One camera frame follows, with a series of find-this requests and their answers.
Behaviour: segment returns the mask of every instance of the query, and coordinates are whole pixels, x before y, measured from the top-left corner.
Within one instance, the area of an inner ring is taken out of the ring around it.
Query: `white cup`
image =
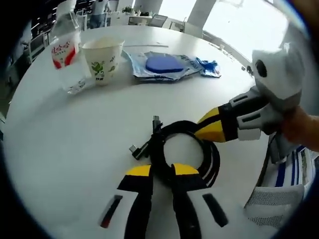
[[[118,68],[123,40],[102,37],[87,42],[82,49],[96,85],[106,85]]]

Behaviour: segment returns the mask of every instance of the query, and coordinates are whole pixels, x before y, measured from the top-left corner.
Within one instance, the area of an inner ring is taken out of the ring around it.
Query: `black cable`
[[[161,127],[159,119],[153,121],[153,134],[150,140],[141,148],[133,150],[133,156],[139,160],[142,156],[149,155],[154,173],[166,185],[170,186],[173,177],[171,166],[166,163],[164,155],[164,144],[166,140],[175,134],[183,133],[194,138],[203,151],[203,162],[197,169],[199,175],[203,178],[208,187],[211,187],[218,175],[220,167],[220,156],[216,145],[207,140],[200,140],[194,134],[199,130],[196,123],[190,121],[177,121],[165,127]]]

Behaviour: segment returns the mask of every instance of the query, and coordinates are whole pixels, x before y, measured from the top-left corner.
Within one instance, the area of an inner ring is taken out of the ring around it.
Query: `blue sponge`
[[[184,69],[175,57],[172,56],[153,56],[147,59],[146,69],[154,73],[180,72]]]

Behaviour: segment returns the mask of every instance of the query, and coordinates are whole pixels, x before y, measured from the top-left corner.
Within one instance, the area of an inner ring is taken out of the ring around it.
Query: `plastic bottle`
[[[62,2],[56,10],[51,32],[51,55],[62,88],[70,94],[80,92],[89,77],[81,51],[80,27],[74,14],[75,1]]]

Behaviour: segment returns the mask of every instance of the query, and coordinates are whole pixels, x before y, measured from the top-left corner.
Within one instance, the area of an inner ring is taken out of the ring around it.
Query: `window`
[[[219,0],[203,29],[251,61],[254,49],[277,49],[287,27],[285,15],[264,0]]]
[[[163,0],[159,14],[179,21],[185,21],[190,15],[196,0]]]

